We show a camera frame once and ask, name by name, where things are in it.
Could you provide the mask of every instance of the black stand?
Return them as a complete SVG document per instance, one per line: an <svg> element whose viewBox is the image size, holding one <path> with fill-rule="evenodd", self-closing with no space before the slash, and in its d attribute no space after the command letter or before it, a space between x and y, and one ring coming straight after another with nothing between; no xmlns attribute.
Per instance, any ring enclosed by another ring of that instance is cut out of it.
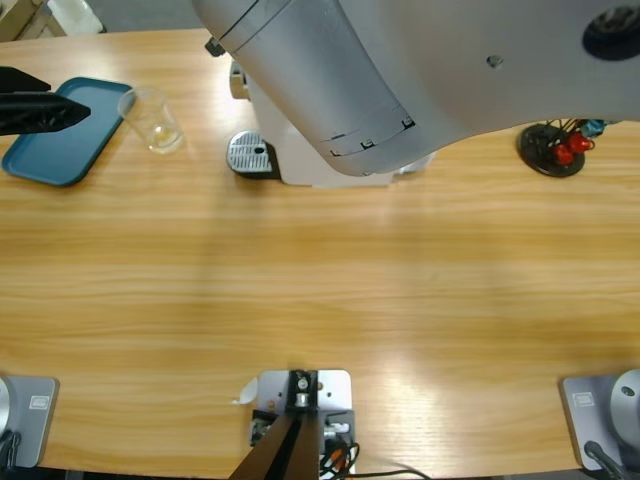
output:
<svg viewBox="0 0 640 480"><path fill-rule="evenodd" d="M317 372L289 372L286 398L284 415L275 420L229 480L318 479Z"/></svg>

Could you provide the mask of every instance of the screw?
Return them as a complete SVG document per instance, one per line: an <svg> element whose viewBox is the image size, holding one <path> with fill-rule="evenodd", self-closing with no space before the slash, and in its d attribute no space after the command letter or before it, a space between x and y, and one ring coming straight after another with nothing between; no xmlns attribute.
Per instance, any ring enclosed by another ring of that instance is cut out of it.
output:
<svg viewBox="0 0 640 480"><path fill-rule="evenodd" d="M496 70L502 67L503 63L504 58L502 58L500 55L489 55L487 57L487 65Z"/></svg>

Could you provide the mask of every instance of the white label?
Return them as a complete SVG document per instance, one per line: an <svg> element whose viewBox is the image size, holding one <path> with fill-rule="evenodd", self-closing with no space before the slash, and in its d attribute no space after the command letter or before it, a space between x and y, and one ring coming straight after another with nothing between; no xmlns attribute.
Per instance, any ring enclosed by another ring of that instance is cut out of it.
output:
<svg viewBox="0 0 640 480"><path fill-rule="evenodd" d="M573 404L576 407L593 407L596 402L591 392L581 392L573 394Z"/></svg>
<svg viewBox="0 0 640 480"><path fill-rule="evenodd" d="M49 398L45 395L33 395L29 402L29 410L46 410L49 408Z"/></svg>

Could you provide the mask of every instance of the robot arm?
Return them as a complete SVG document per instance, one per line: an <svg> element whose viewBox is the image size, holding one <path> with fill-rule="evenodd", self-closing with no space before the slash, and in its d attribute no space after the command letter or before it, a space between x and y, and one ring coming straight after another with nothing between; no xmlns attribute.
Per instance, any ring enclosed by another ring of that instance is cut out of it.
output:
<svg viewBox="0 0 640 480"><path fill-rule="evenodd" d="M548 118L640 119L640 6L554 0L193 0L336 170L396 170Z"/></svg>

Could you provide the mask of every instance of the blue tray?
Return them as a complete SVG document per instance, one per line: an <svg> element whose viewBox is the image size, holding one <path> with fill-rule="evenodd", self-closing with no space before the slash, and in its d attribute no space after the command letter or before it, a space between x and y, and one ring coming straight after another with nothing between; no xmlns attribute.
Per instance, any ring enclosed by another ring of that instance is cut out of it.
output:
<svg viewBox="0 0 640 480"><path fill-rule="evenodd" d="M76 77L56 91L91 109L91 115L60 132L20 135L2 159L11 175L64 187L79 182L116 131L122 118L118 100L131 87Z"/></svg>

